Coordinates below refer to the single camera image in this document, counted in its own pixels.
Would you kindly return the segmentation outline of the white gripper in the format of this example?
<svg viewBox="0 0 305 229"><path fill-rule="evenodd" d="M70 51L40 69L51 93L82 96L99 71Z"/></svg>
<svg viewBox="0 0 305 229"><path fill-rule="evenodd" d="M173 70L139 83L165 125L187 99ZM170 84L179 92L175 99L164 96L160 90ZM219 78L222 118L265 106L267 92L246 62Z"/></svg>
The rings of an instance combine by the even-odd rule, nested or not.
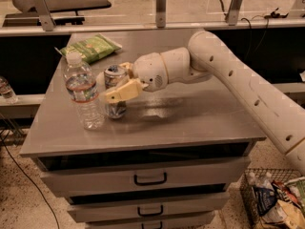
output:
<svg viewBox="0 0 305 229"><path fill-rule="evenodd" d="M142 92L155 92L168 85L167 70L160 53L150 53L139 57L132 65L130 62L120 64L129 76L126 83L105 91L105 101L110 104L137 98Z"/></svg>

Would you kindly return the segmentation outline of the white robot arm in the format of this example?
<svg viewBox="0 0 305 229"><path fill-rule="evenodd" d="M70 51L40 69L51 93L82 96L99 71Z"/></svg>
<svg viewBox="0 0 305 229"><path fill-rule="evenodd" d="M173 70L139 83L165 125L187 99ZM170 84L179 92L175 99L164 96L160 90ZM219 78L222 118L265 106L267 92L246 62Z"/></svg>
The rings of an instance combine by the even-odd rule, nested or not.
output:
<svg viewBox="0 0 305 229"><path fill-rule="evenodd" d="M198 31L187 47L146 54L121 66L128 75L106 90L109 103L159 91L175 82L191 84L215 76L278 151L305 175L305 109L239 60L215 34Z"/></svg>

